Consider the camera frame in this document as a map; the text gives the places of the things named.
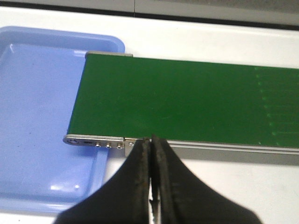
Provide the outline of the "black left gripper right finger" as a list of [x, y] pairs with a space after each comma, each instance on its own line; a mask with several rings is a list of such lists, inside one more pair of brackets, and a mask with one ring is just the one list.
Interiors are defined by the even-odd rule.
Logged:
[[151, 139], [153, 212], [159, 224], [259, 224], [251, 210], [202, 182], [165, 139]]

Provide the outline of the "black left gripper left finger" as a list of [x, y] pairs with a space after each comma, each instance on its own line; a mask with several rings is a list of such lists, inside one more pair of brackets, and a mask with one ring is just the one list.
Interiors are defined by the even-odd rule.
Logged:
[[96, 192], [60, 213], [56, 224], [149, 223], [150, 141], [137, 140], [117, 172]]

